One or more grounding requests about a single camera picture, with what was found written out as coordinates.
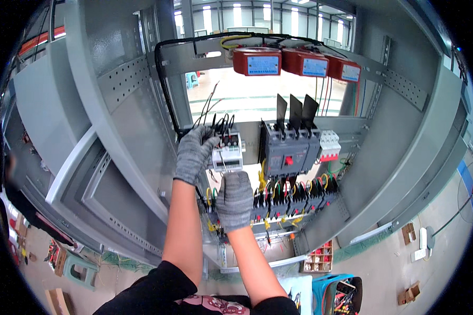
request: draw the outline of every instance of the orange beam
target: orange beam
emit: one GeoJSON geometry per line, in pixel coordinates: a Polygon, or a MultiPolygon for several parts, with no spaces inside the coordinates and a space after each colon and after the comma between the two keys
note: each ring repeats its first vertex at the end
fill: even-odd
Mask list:
{"type": "MultiPolygon", "coordinates": [[[[57,27],[57,28],[54,29],[54,35],[55,36],[59,35],[59,34],[62,34],[64,32],[65,32],[65,27],[64,26],[60,26],[60,27],[57,27]]],[[[47,37],[48,37],[48,32],[45,32],[45,33],[40,34],[37,37],[34,37],[34,38],[30,39],[26,43],[24,43],[23,46],[21,46],[21,50],[19,51],[19,56],[25,54],[28,50],[30,50],[30,49],[34,48],[35,46],[37,46],[38,43],[46,41],[47,37]]]]}

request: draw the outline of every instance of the forearm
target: forearm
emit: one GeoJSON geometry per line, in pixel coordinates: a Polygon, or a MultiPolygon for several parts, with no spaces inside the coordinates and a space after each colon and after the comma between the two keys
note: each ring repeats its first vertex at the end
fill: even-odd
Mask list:
{"type": "Polygon", "coordinates": [[[203,250],[195,187],[174,180],[163,260],[181,269],[198,286],[202,278],[203,250]]]}
{"type": "Polygon", "coordinates": [[[285,296],[265,256],[261,252],[250,226],[227,233],[233,247],[244,286],[252,306],[276,296],[285,296]]]}

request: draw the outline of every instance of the black sleeve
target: black sleeve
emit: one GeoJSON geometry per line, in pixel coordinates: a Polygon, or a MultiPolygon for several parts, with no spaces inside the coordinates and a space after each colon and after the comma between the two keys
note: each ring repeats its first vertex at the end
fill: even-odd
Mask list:
{"type": "Polygon", "coordinates": [[[298,315],[295,303],[283,296],[271,297],[261,301],[253,310],[259,315],[298,315]]]}
{"type": "Polygon", "coordinates": [[[162,261],[145,277],[102,305],[94,314],[174,313],[174,302],[195,294],[198,289],[179,268],[162,261]]]}

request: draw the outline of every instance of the gray knit glove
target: gray knit glove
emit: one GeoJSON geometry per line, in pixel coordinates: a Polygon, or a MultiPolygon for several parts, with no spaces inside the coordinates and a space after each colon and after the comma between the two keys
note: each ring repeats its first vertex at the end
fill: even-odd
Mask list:
{"type": "Polygon", "coordinates": [[[174,180],[195,186],[198,176],[207,167],[212,149],[220,142],[208,126],[192,129],[183,136],[177,149],[177,169],[174,180]]]}
{"type": "Polygon", "coordinates": [[[241,171],[224,174],[215,209],[225,233],[250,225],[253,201],[251,181],[247,173],[241,171]]]}

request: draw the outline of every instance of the red switch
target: red switch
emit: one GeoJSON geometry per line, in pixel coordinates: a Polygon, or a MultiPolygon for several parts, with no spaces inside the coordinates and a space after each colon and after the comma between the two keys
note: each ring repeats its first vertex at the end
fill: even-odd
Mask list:
{"type": "Polygon", "coordinates": [[[292,156],[285,157],[285,165],[292,165],[292,156]]]}

